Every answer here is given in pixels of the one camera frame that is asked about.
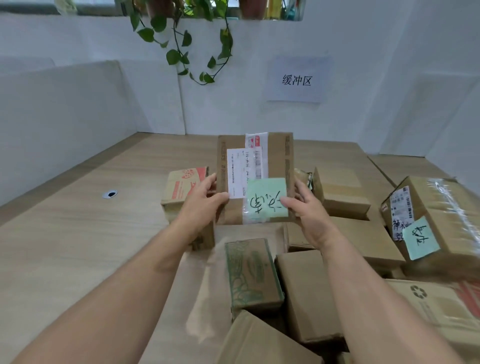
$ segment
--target person's left arm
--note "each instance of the person's left arm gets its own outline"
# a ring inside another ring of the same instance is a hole
[[[228,200],[226,192],[207,197],[215,180],[213,174],[197,185],[172,224],[42,331],[13,363],[139,362],[183,253]]]

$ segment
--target green sticky note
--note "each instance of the green sticky note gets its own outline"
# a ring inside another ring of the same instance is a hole
[[[402,234],[411,260],[420,259],[440,250],[425,216],[404,228]]]
[[[285,178],[262,178],[247,183],[246,214],[249,220],[267,221],[288,217],[288,209],[280,203],[287,196]]]

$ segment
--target brown plant pot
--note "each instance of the brown plant pot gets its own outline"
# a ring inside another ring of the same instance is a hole
[[[261,20],[265,17],[268,0],[240,0],[243,19]]]
[[[172,18],[175,7],[172,0],[149,0],[147,2],[147,13],[150,18],[156,15],[163,15]]]

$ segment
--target hand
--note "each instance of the hand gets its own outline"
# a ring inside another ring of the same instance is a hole
[[[295,177],[296,195],[298,199],[281,197],[283,206],[295,211],[301,220],[301,228],[307,241],[321,250],[330,241],[332,235],[339,233],[337,227],[308,187]]]
[[[183,229],[191,232],[193,238],[196,238],[202,229],[215,218],[220,205],[229,199],[228,192],[211,194],[211,190],[215,188],[216,173],[208,176],[193,188],[173,223],[180,224]]]

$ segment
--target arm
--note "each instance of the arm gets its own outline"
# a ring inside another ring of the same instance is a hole
[[[183,253],[228,200],[228,193],[207,197],[215,179],[195,187],[171,225],[41,332],[13,363],[139,362]]]
[[[445,339],[369,266],[300,181],[301,201],[282,198],[300,216],[308,242],[322,253],[340,322],[355,363],[462,360]]]

